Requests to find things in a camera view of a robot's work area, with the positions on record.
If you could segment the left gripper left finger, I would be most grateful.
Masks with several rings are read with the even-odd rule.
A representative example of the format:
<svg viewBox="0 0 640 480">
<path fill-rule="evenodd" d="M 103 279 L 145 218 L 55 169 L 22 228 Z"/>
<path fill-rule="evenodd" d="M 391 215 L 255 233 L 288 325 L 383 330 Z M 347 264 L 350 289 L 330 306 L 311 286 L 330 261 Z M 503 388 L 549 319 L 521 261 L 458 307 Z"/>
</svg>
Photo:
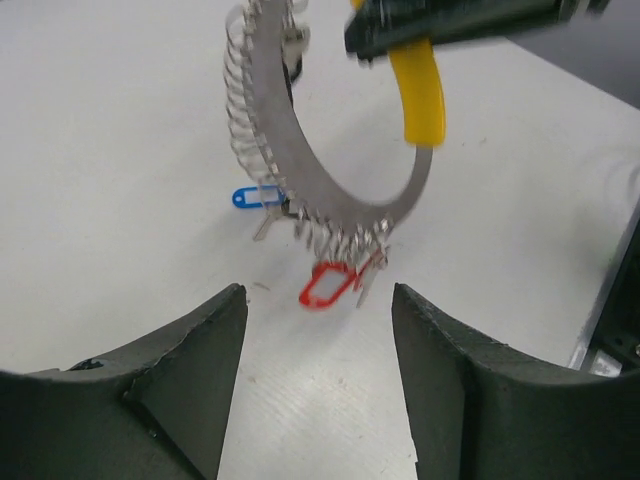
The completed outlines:
<svg viewBox="0 0 640 480">
<path fill-rule="evenodd" d="M 214 479 L 248 317 L 232 284 L 69 370 L 1 375 L 5 479 Z"/>
</svg>

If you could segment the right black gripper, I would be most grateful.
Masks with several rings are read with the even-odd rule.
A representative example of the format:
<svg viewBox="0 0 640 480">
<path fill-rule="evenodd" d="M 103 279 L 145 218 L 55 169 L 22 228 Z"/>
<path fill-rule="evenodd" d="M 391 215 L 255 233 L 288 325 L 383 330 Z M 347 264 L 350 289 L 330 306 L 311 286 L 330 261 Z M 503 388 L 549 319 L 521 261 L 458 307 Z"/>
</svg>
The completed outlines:
<svg viewBox="0 0 640 480">
<path fill-rule="evenodd" d="M 439 1 L 355 1 L 344 31 L 348 56 L 374 60 L 419 42 L 449 45 L 506 37 L 518 46 L 639 106 L 637 1 L 506 1 L 469 20 L 435 24 Z"/>
</svg>

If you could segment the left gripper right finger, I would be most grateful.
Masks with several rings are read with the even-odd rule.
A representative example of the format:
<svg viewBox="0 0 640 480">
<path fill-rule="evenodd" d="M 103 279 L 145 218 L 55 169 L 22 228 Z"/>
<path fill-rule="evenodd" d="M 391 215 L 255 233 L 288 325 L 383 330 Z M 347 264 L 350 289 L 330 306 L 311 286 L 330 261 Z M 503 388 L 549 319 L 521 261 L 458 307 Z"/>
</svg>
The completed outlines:
<svg viewBox="0 0 640 480">
<path fill-rule="evenodd" d="M 522 353 L 405 284 L 392 324 L 421 479 L 635 479 L 639 376 Z"/>
</svg>

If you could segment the keyring with yellow handle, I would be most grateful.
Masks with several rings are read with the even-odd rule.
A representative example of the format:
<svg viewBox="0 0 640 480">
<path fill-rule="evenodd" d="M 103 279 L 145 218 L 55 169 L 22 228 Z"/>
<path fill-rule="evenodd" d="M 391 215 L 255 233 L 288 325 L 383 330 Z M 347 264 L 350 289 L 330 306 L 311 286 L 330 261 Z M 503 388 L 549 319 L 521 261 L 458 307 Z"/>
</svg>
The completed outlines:
<svg viewBox="0 0 640 480">
<path fill-rule="evenodd" d="M 419 203 L 445 138 L 440 73 L 426 41 L 367 74 L 342 49 L 348 1 L 240 1 L 225 19 L 231 151 L 271 216 L 317 262 L 383 264 Z"/>
</svg>

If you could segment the red tagged key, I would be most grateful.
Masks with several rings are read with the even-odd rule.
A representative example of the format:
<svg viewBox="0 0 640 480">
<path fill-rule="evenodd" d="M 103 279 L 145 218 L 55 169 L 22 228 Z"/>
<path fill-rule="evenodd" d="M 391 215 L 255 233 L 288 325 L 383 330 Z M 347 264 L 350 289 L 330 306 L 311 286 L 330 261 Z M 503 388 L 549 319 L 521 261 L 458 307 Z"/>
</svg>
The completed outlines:
<svg viewBox="0 0 640 480">
<path fill-rule="evenodd" d="M 309 310 L 322 311 L 333 307 L 345 294 L 353 293 L 359 295 L 356 307 L 361 307 L 378 272 L 387 266 L 388 253 L 389 247 L 379 248 L 354 265 L 329 260 L 317 263 L 299 294 L 299 303 Z"/>
</svg>

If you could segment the blue tagged key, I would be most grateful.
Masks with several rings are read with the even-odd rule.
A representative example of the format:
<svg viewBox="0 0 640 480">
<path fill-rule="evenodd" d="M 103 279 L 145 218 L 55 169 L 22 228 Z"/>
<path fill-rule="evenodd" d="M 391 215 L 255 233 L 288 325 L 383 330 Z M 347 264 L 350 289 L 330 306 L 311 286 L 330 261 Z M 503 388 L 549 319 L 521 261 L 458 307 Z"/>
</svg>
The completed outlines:
<svg viewBox="0 0 640 480">
<path fill-rule="evenodd" d="M 289 199 L 276 185 L 242 187 L 233 192 L 231 200 L 238 209 L 265 211 L 265 217 L 253 236 L 256 242 L 264 240 L 270 227 L 288 215 Z"/>
</svg>

